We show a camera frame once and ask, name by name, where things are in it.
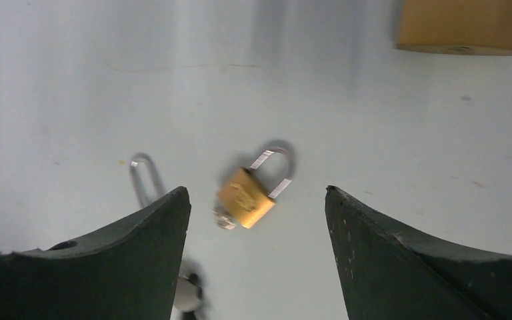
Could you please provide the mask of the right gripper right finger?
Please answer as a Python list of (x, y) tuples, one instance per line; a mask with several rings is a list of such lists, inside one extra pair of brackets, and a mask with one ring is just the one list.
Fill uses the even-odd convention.
[(512, 255), (434, 237), (338, 187), (325, 216), (350, 319), (512, 319)]

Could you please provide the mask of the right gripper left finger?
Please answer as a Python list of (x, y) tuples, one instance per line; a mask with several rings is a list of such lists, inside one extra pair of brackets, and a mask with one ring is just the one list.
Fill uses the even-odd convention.
[(177, 187), (48, 250), (0, 253), (0, 319), (169, 319), (190, 213)]

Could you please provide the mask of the long shackle brass padlock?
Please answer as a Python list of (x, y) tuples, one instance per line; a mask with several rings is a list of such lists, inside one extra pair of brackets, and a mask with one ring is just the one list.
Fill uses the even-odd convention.
[(148, 154), (136, 153), (132, 156), (129, 174), (141, 209), (166, 194), (157, 166)]

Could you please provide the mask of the small brass padlock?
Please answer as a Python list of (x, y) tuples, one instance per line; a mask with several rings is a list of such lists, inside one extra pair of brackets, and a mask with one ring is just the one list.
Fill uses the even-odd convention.
[[(272, 155), (282, 155), (286, 171), (279, 183), (267, 189), (255, 172)], [(216, 193), (217, 204), (213, 208), (215, 224), (225, 230), (240, 225), (252, 228), (274, 206), (276, 198), (291, 184), (295, 175), (295, 156), (292, 148), (274, 143), (268, 144), (247, 167), (240, 167)]]

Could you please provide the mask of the large brass padlock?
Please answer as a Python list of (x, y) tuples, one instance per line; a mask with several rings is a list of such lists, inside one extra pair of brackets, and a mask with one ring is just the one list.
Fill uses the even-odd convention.
[(512, 0), (407, 0), (395, 48), (449, 55), (512, 55)]

